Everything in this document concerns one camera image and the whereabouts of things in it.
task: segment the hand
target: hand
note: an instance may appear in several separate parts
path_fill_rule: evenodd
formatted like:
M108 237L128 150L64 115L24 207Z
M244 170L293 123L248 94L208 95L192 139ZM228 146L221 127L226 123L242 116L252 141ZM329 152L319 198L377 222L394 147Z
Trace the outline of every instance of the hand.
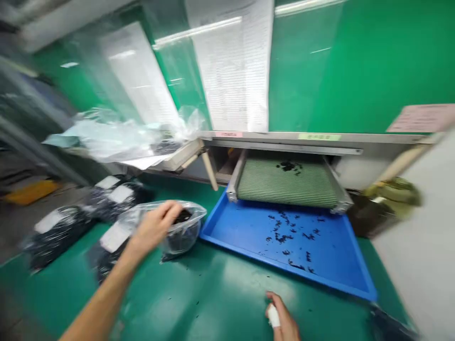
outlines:
M140 259L144 258L166 237L169 227L182 209L179 203L168 200L157 209L147 212L125 251L133 253Z
M269 311L270 305L273 303L276 310L278 311L278 316L280 318L280 327L275 327L273 329L273 339L274 341L300 341L299 336L299 327L295 323L288 309L284 305L281 297L272 291L267 291L267 298L271 299L272 302L267 306L265 310L265 316Z

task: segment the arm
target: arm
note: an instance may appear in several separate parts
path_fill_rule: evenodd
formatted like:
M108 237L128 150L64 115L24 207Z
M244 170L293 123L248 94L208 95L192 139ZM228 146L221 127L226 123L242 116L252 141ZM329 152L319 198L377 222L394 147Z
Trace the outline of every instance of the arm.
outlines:
M165 238L169 227L182 210L166 201L147 213L112 272L82 312L65 331L60 341L107 340L131 279L141 261Z

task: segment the green conveyor belt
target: green conveyor belt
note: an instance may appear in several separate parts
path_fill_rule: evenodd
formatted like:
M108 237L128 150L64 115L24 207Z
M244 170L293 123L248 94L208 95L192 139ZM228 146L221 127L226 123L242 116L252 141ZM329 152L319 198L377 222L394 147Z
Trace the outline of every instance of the green conveyor belt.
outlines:
M295 167L284 171L281 162ZM301 206L334 208L337 198L320 155L250 151L237 197Z

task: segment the white wall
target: white wall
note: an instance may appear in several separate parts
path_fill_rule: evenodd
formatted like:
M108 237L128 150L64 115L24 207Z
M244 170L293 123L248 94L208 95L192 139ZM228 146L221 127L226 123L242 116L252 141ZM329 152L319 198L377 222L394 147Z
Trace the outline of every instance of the white wall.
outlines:
M419 331L455 340L455 131L402 176L424 205L373 244Z
M362 155L343 156L335 167L344 188L362 190L374 183L407 144L363 144Z

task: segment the blue tray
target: blue tray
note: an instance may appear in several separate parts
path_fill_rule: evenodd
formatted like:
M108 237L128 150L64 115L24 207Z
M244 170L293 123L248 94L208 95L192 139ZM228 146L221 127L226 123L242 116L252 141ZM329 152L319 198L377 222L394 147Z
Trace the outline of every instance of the blue tray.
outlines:
M235 204L228 201L225 192L201 229L200 238L376 301L376 289L346 215L256 201L239 200Z

